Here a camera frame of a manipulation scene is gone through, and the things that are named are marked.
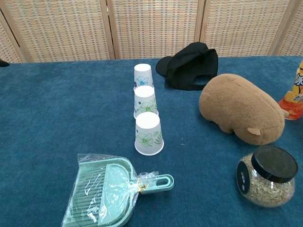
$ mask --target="jar label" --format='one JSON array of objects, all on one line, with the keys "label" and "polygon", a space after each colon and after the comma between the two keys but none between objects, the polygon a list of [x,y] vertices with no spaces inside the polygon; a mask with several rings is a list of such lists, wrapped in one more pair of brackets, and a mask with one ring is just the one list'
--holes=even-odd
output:
[{"label": "jar label", "polygon": [[246,194],[250,189],[250,175],[248,173],[248,168],[244,162],[239,162],[237,168],[237,182],[241,193]]}]

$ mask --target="orange bottle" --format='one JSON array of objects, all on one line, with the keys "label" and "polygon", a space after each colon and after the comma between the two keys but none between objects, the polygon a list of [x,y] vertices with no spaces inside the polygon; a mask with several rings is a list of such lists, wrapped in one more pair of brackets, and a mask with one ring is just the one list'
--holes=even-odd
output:
[{"label": "orange bottle", "polygon": [[298,120],[303,115],[303,60],[297,69],[292,90],[285,94],[279,105],[288,111],[288,120]]}]

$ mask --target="glass jar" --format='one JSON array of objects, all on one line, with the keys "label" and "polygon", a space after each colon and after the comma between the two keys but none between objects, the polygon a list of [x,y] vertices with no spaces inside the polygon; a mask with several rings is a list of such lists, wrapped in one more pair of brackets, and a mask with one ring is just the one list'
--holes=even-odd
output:
[{"label": "glass jar", "polygon": [[237,184],[249,201],[262,207],[278,207],[294,195],[297,172],[298,164],[288,152],[265,145],[239,161]]}]

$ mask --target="blue carpet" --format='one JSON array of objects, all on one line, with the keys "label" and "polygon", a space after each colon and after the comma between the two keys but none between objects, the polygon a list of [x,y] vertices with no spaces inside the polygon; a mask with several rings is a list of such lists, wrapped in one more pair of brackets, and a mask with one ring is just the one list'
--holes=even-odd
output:
[{"label": "blue carpet", "polygon": [[[220,58],[280,100],[302,57]],[[134,148],[134,65],[152,67],[165,146],[153,157]],[[78,153],[128,158],[137,173],[175,178],[170,192],[139,195],[128,227],[301,227],[303,118],[287,121],[273,145],[297,160],[296,192],[275,209],[243,198],[238,161],[256,148],[199,113],[201,91],[171,89],[156,59],[11,64],[0,68],[0,226],[60,226],[78,170]]]}]

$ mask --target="dustpan handle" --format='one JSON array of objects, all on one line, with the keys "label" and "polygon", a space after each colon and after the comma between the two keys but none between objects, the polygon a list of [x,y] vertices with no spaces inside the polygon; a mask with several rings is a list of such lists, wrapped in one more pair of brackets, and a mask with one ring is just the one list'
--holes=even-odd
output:
[{"label": "dustpan handle", "polygon": [[174,187],[174,178],[169,175],[157,175],[149,180],[146,188],[141,187],[141,194],[169,191]]}]

